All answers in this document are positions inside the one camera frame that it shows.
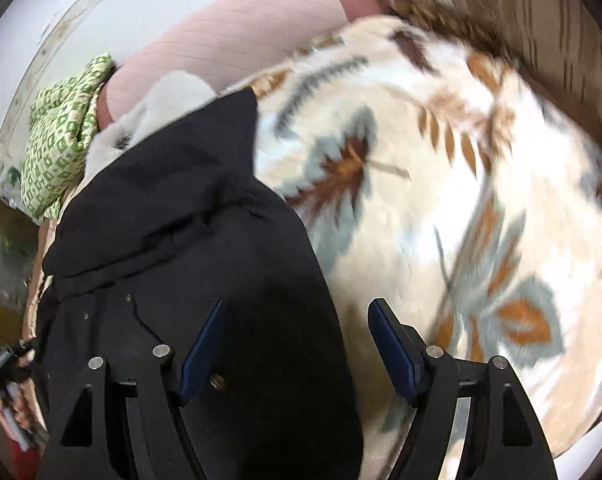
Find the metal pin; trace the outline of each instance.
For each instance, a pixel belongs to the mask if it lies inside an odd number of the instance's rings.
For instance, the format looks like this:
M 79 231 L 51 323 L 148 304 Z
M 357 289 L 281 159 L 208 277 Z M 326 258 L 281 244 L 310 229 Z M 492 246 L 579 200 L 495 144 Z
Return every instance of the metal pin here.
M 88 368 L 91 370 L 98 370 L 103 366 L 103 357 L 93 357 L 88 361 Z
M 155 357 L 165 357 L 170 353 L 170 347 L 167 345 L 157 345 L 152 349 L 152 354 Z
M 439 359 L 443 355 L 443 349 L 437 345 L 430 345 L 425 349 L 425 352 L 435 359 Z
M 219 374 L 212 374 L 210 376 L 210 384 L 217 392 L 225 391 L 225 379 L 223 379 Z
M 497 355 L 492 358 L 492 364 L 499 368 L 499 370 L 504 370 L 504 368 L 508 367 L 508 360 L 505 357 Z

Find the leaf-patterned blanket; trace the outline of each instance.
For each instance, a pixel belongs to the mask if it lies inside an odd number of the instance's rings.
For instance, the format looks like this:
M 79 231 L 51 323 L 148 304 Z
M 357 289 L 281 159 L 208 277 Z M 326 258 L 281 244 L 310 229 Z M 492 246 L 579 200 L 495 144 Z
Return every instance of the leaf-patterned blanket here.
M 341 322 L 361 478 L 387 477 L 412 415 L 367 330 L 378 297 L 455 356 L 506 356 L 553 453 L 572 446 L 602 409 L 602 156 L 585 132 L 504 62 L 390 17 L 246 84 L 255 171 L 305 221 Z M 165 76 L 96 137 L 79 190 L 210 92 Z M 442 478 L 456 475 L 467 415 L 460 401 Z

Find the green checkered pillow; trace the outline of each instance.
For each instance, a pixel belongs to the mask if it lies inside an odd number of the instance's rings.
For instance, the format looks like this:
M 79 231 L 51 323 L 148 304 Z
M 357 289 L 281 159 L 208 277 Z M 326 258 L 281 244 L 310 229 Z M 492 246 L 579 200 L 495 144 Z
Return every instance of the green checkered pillow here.
M 39 92 L 30 108 L 30 138 L 21 171 L 21 198 L 34 218 L 55 218 L 68 184 L 81 173 L 97 132 L 97 98 L 112 69 L 95 57 L 78 77 Z

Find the black cloth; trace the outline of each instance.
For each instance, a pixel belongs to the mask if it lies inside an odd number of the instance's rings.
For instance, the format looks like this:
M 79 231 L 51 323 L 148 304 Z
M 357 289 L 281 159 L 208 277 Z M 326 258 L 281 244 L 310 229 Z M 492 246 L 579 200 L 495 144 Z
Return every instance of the black cloth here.
M 166 126 L 68 206 L 43 262 L 33 377 L 50 430 L 93 356 L 174 349 L 220 298 L 211 386 L 182 409 L 209 480 L 356 479 L 363 439 L 327 286 L 296 213 L 252 174 L 252 91 Z

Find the red sleeve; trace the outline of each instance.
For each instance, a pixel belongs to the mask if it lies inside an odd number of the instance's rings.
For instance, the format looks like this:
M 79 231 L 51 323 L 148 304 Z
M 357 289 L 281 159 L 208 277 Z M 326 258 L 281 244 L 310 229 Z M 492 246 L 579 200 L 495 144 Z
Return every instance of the red sleeve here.
M 38 463 L 40 461 L 40 456 L 36 449 L 21 451 L 17 442 L 14 442 L 12 439 L 9 439 L 9 441 L 16 480 L 36 480 Z

